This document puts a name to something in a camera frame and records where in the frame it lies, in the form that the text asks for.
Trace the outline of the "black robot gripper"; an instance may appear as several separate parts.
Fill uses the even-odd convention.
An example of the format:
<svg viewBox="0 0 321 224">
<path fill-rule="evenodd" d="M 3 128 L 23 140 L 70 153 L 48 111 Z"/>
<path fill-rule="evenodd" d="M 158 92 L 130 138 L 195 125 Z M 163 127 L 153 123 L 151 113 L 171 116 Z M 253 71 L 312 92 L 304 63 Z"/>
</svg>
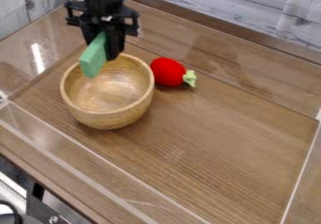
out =
<svg viewBox="0 0 321 224">
<path fill-rule="evenodd" d="M 124 50 L 126 35 L 138 35 L 139 13 L 124 0 L 70 0 L 67 24 L 79 26 L 87 44 L 100 32 L 107 34 L 107 56 L 114 60 Z"/>
</svg>

